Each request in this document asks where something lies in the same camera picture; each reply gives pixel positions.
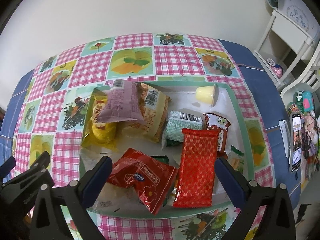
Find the clear-wrapped round white bun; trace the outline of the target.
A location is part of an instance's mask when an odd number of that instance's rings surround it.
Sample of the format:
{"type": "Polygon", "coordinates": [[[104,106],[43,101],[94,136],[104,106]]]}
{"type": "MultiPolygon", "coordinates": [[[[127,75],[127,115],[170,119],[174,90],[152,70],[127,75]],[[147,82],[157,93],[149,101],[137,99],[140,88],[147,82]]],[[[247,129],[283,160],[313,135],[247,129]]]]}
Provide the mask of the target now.
{"type": "Polygon", "coordinates": [[[138,196],[133,187],[125,189],[105,183],[91,209],[96,213],[113,212],[131,204],[139,204],[138,196]]]}

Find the green-edged clear biscuit packet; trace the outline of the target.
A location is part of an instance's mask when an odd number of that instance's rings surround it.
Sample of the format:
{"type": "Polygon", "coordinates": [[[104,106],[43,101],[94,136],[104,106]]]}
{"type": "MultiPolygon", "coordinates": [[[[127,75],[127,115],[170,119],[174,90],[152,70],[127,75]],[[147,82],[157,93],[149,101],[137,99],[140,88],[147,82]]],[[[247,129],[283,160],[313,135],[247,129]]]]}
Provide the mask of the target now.
{"type": "Polygon", "coordinates": [[[244,153],[232,145],[231,151],[227,154],[227,158],[232,168],[243,174],[245,168],[244,153]]]}

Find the red patterned packet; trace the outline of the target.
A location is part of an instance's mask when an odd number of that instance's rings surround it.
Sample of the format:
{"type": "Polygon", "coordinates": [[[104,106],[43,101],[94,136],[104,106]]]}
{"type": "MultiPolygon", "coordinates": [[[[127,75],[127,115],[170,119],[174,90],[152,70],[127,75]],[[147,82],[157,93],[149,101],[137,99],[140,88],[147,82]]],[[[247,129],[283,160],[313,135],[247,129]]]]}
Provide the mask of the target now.
{"type": "Polygon", "coordinates": [[[184,135],[173,207],[212,205],[219,131],[182,129],[184,135]]]}

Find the yellow soft bread packet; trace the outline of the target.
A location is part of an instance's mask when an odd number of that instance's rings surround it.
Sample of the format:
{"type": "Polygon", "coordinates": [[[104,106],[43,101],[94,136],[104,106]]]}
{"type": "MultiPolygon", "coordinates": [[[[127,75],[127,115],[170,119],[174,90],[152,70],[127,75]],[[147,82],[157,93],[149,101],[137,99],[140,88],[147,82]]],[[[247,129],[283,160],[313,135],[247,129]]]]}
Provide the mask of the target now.
{"type": "Polygon", "coordinates": [[[117,124],[98,121],[98,116],[107,103],[107,96],[92,93],[88,103],[81,147],[91,145],[117,150],[116,132],[117,124]]]}

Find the dark red nice snack packet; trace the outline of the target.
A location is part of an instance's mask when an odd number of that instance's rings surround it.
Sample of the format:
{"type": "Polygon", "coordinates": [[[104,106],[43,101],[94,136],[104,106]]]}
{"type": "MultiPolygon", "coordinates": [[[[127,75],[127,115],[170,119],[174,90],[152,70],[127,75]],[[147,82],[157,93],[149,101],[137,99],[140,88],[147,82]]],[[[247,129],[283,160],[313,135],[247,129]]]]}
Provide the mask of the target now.
{"type": "Polygon", "coordinates": [[[178,169],[133,148],[113,164],[107,182],[124,189],[134,188],[139,200],[156,215],[174,183],[178,169]]]}

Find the maroon milk biscuit packet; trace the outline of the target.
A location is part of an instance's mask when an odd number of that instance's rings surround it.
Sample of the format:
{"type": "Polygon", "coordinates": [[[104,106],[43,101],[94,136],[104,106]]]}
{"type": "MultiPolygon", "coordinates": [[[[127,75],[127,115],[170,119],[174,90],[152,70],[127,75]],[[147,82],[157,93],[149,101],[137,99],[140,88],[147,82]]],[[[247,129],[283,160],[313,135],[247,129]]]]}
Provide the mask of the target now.
{"type": "Polygon", "coordinates": [[[217,156],[222,157],[226,155],[226,142],[228,129],[231,123],[228,119],[220,116],[216,113],[206,113],[204,114],[205,128],[211,131],[219,131],[218,141],[217,141],[217,156]]]}

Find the dark green snack packet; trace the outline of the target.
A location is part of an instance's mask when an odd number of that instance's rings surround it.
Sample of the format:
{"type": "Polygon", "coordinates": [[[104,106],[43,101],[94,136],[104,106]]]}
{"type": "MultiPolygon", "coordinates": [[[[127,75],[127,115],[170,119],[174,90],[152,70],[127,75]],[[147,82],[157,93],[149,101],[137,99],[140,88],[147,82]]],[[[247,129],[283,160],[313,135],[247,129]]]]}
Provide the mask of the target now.
{"type": "Polygon", "coordinates": [[[169,158],[167,155],[153,155],[152,158],[160,161],[161,163],[169,165],[169,158]]]}

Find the purple snack packet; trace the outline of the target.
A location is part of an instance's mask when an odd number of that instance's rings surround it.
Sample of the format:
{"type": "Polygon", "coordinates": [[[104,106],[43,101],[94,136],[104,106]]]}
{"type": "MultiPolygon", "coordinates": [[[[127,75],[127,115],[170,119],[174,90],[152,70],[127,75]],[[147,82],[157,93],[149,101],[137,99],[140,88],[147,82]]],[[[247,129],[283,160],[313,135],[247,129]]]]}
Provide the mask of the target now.
{"type": "Polygon", "coordinates": [[[128,80],[115,80],[107,92],[107,102],[97,117],[99,122],[113,123],[124,121],[144,122],[139,108],[136,83],[128,80]]]}

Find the light teal snack packet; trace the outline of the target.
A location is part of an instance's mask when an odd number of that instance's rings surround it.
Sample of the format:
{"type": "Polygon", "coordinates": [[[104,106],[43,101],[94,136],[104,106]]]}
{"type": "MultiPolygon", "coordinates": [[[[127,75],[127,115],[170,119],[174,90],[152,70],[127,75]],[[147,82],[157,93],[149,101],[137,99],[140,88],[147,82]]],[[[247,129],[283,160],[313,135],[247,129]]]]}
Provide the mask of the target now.
{"type": "Polygon", "coordinates": [[[184,134],[182,133],[184,128],[202,130],[203,120],[198,115],[170,111],[162,134],[161,149],[163,150],[167,146],[177,146],[184,142],[184,134]]]}

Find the yellow pudding cup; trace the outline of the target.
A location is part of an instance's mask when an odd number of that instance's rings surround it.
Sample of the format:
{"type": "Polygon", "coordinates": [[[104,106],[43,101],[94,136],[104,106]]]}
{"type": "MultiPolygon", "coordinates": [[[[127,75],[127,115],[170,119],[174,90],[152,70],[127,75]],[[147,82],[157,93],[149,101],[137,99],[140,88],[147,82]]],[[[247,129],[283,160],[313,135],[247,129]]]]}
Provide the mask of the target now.
{"type": "Polygon", "coordinates": [[[196,89],[195,97],[198,101],[207,103],[213,107],[215,105],[215,91],[216,85],[198,87],[196,89]]]}

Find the orange barcode bread packet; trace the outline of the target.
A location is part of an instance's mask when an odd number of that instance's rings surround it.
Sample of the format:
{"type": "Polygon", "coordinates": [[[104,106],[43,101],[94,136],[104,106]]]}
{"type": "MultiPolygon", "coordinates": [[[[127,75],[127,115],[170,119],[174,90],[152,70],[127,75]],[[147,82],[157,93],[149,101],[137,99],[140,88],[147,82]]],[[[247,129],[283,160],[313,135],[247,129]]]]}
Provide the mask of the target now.
{"type": "Polygon", "coordinates": [[[125,124],[122,135],[160,142],[168,113],[170,97],[146,83],[138,83],[139,109],[144,122],[132,121],[125,124]]]}

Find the smartphone on stand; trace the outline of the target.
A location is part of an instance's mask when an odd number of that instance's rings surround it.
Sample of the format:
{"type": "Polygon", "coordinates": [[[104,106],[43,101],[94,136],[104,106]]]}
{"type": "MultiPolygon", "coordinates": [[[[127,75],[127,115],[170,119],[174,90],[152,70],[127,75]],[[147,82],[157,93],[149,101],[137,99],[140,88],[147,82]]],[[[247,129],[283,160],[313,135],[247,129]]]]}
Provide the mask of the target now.
{"type": "Polygon", "coordinates": [[[303,129],[301,114],[290,114],[291,127],[291,141],[290,141],[290,157],[289,157],[289,171],[291,173],[299,169],[302,158],[302,144],[303,144],[303,129]]]}

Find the colourful clutter pile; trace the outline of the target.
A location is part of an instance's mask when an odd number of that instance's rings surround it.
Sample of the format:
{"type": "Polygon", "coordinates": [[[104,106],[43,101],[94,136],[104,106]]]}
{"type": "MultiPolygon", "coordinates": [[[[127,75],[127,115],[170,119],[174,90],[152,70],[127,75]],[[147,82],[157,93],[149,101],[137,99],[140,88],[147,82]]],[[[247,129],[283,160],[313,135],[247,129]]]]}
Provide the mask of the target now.
{"type": "MultiPolygon", "coordinates": [[[[303,129],[302,158],[299,169],[302,173],[302,181],[311,180],[313,174],[319,171],[319,122],[315,115],[313,96],[307,90],[299,90],[293,93],[287,111],[300,113],[303,129]]],[[[290,157],[291,127],[289,122],[288,159],[290,157]]]]}

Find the white tray with teal rim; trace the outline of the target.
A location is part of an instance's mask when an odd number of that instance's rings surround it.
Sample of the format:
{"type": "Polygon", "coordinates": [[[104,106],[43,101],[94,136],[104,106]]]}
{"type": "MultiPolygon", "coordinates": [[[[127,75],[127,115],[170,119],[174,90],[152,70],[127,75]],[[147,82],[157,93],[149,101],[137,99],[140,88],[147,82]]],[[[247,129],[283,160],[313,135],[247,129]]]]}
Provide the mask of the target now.
{"type": "MultiPolygon", "coordinates": [[[[246,179],[254,179],[253,157],[245,120],[234,91],[225,83],[215,83],[215,105],[212,107],[207,103],[196,99],[195,93],[198,87],[211,86],[210,82],[195,81],[150,81],[151,87],[155,87],[170,97],[169,111],[180,111],[184,113],[203,116],[205,113],[216,113],[225,117],[231,123],[228,129],[226,153],[231,151],[233,145],[244,153],[245,168],[243,175],[246,179]]],[[[132,138],[121,135],[117,143],[117,150],[112,151],[99,146],[90,146],[80,152],[80,175],[91,170],[103,156],[108,156],[116,162],[128,148],[134,148],[147,155],[167,155],[169,164],[178,167],[180,164],[181,146],[165,147],[161,149],[161,143],[151,142],[147,139],[132,138]]],[[[231,204],[227,193],[218,179],[214,181],[212,205],[201,208],[176,208],[169,205],[161,207],[156,215],[139,201],[139,204],[131,204],[113,212],[97,213],[107,216],[136,219],[161,219],[193,216],[200,213],[225,208],[231,204]]]]}

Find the white wooden shelf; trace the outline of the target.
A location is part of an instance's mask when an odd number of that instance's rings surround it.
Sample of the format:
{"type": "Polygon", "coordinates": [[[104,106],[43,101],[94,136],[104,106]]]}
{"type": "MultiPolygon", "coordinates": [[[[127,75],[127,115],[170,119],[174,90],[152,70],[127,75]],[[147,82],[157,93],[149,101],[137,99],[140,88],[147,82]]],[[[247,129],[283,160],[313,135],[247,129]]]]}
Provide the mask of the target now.
{"type": "Polygon", "coordinates": [[[278,90],[292,83],[319,42],[319,23],[303,0],[266,0],[272,13],[254,53],[278,90]]]}

